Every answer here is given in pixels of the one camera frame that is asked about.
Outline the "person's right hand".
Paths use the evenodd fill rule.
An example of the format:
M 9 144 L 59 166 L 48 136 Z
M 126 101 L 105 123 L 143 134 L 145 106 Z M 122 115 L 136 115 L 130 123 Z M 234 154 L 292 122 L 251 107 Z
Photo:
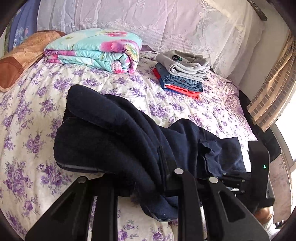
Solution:
M 265 225 L 273 218 L 273 207 L 269 206 L 257 209 L 254 216 L 262 225 Z

